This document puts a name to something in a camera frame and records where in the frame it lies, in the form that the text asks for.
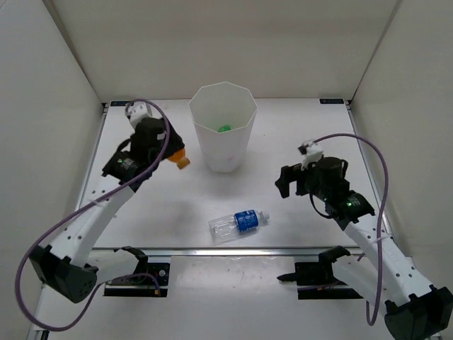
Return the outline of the green plastic bottle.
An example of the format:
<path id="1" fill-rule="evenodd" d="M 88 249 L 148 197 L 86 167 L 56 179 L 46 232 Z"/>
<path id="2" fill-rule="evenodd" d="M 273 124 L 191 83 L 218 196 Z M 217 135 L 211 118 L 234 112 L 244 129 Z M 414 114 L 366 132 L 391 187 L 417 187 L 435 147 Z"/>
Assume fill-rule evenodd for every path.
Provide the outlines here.
<path id="1" fill-rule="evenodd" d="M 230 125 L 223 125 L 217 130 L 218 133 L 223 133 L 223 132 L 228 132 L 228 131 L 231 131 Z"/>

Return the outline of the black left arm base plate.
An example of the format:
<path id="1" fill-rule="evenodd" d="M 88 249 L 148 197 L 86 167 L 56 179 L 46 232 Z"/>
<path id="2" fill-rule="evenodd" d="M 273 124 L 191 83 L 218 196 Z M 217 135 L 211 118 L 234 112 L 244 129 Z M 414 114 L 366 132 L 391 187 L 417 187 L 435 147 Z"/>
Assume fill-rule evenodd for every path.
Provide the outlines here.
<path id="1" fill-rule="evenodd" d="M 169 257 L 149 257 L 149 276 L 118 278 L 106 283 L 103 295 L 110 298 L 166 298 L 171 270 Z"/>

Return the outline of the orange juice bottle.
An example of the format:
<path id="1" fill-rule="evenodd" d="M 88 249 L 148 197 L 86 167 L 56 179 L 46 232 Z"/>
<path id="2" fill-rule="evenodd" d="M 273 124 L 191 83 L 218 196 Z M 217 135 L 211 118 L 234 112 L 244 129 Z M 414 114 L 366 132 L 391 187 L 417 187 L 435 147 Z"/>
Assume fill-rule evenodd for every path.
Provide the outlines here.
<path id="1" fill-rule="evenodd" d="M 190 160 L 186 156 L 185 148 L 178 150 L 173 155 L 169 156 L 167 160 L 174 163 L 180 170 L 183 170 L 190 164 Z"/>

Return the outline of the clear bottle blue label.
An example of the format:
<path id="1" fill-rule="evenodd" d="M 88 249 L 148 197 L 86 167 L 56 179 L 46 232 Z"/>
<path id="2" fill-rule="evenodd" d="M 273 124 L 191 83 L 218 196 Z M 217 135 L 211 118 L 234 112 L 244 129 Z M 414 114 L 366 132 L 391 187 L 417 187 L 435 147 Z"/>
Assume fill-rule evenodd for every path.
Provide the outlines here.
<path id="1" fill-rule="evenodd" d="M 208 227 L 215 244 L 224 244 L 252 235 L 269 222 L 264 210 L 244 210 L 210 220 Z"/>

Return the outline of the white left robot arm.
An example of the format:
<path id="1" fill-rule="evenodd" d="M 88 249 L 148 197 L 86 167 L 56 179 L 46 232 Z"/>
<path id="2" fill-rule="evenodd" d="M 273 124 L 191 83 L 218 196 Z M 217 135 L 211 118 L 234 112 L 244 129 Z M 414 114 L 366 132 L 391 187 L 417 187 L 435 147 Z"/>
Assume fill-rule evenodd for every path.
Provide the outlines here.
<path id="1" fill-rule="evenodd" d="M 37 245 L 29 259 L 38 278 L 73 303 L 83 301 L 98 281 L 100 266 L 89 254 L 114 214 L 148 180 L 160 161 L 185 147 L 172 124 L 143 118 L 102 169 L 89 208 L 47 246 Z"/>

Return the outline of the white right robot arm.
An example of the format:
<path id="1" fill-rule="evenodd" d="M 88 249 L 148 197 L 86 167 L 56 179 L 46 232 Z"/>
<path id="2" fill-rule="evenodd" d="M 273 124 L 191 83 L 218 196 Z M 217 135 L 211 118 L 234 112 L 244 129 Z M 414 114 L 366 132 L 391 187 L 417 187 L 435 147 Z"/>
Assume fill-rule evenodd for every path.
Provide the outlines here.
<path id="1" fill-rule="evenodd" d="M 318 275 L 326 283 L 341 281 L 370 303 L 377 302 L 389 333 L 395 339 L 426 339 L 448 327 L 452 293 L 436 288 L 407 259 L 381 227 L 360 226 L 360 218 L 373 216 L 366 198 L 351 190 L 345 178 L 348 163 L 323 157 L 307 165 L 284 166 L 275 185 L 283 198 L 296 184 L 298 196 L 318 198 L 324 217 L 335 221 L 371 263 L 367 267 L 344 247 L 319 254 Z"/>

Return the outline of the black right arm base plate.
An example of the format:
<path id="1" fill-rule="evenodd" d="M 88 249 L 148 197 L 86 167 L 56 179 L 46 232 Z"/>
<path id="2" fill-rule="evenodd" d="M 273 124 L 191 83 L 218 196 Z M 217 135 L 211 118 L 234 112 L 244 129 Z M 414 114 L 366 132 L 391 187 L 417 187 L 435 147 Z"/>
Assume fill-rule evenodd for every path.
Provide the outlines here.
<path id="1" fill-rule="evenodd" d="M 318 262 L 296 262 L 299 300 L 358 300 L 362 296 L 333 276 Z"/>

